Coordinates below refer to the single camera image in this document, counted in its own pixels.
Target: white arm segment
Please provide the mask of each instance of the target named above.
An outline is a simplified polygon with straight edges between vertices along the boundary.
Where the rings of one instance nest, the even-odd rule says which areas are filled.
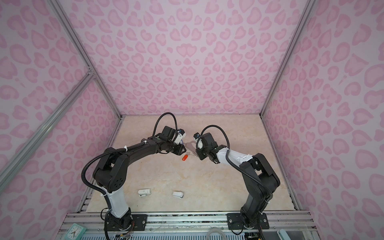
[[[227,159],[225,158],[225,155],[227,154],[227,150],[228,150],[227,147],[220,149],[216,155],[217,155],[217,159],[220,163],[230,165],[229,162],[227,161]],[[246,154],[239,153],[239,152],[236,152],[233,150],[229,151],[228,157],[229,157],[229,160],[231,160],[236,166],[239,166],[241,163],[252,159],[252,156],[249,154],[246,155]]]
[[[128,212],[129,207],[124,198],[123,188],[121,187],[112,193],[108,193],[107,189],[105,189],[104,187],[100,188],[102,188],[107,193],[109,201],[111,202],[111,214],[117,218],[121,218],[122,216],[124,216],[124,214]]]
[[[181,142],[181,140],[182,140],[183,138],[185,138],[185,136],[186,136],[186,133],[184,133],[183,135],[181,135],[181,133],[177,133],[177,137],[176,137],[176,139],[175,139],[175,143],[176,143],[176,144],[179,144],[179,143]]]

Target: vent grille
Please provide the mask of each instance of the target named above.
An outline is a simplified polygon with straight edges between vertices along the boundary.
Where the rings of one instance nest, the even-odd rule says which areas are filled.
[[[235,235],[225,233],[228,240],[244,240],[244,234]],[[118,238],[110,235],[111,240]],[[139,233],[133,234],[129,240],[204,240],[206,233]],[[104,234],[84,234],[81,240],[106,240]],[[209,240],[222,240],[222,237],[217,233],[212,233]]]

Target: black mounting plate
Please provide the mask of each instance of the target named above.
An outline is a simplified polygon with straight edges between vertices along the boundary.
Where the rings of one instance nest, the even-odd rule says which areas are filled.
[[[243,226],[243,217],[241,216],[240,213],[238,214],[227,214],[227,224],[228,224],[228,229],[229,230],[244,230],[245,227]],[[262,229],[269,229],[269,223],[268,219],[266,217],[266,214],[263,213],[260,215],[260,226]]]
[[[135,222],[133,230],[144,231],[145,226],[147,225],[147,217],[147,214],[132,214],[133,221]]]

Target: clock face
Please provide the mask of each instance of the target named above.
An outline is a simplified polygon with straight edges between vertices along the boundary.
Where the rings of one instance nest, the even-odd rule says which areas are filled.
[[[79,236],[81,230],[82,229],[79,226],[73,225],[67,233],[67,238],[75,240]]]

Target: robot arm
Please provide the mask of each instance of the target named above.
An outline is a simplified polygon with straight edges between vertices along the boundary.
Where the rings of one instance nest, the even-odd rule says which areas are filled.
[[[194,138],[197,142],[196,153],[200,160],[209,157],[209,159],[215,164],[223,163],[231,165],[226,158],[228,150],[227,146],[217,145],[210,133],[206,133],[201,136],[199,133],[196,133]],[[267,159],[260,153],[251,156],[249,154],[242,154],[230,150],[228,158],[242,171],[249,196],[240,212],[244,226],[247,228],[253,228],[257,224],[259,213],[265,209],[268,203],[267,199],[269,198],[269,194],[265,187],[271,192],[274,192],[280,185],[280,180]],[[257,175],[255,170],[261,170],[261,174]],[[255,182],[243,172],[246,172],[248,175],[258,180],[258,182],[263,184],[265,187]]]
[[[116,152],[102,157],[95,170],[93,178],[96,183],[106,192],[106,196],[111,203],[110,219],[108,222],[118,229],[127,229],[131,224],[131,210],[124,198],[123,184],[126,180],[127,169],[135,161],[161,151],[171,152],[181,155],[186,152],[181,140],[185,137],[185,132],[179,129],[176,132],[175,140],[172,141],[176,130],[168,126],[155,136],[143,139],[140,147],[126,152]],[[104,152],[115,150],[110,147]]]

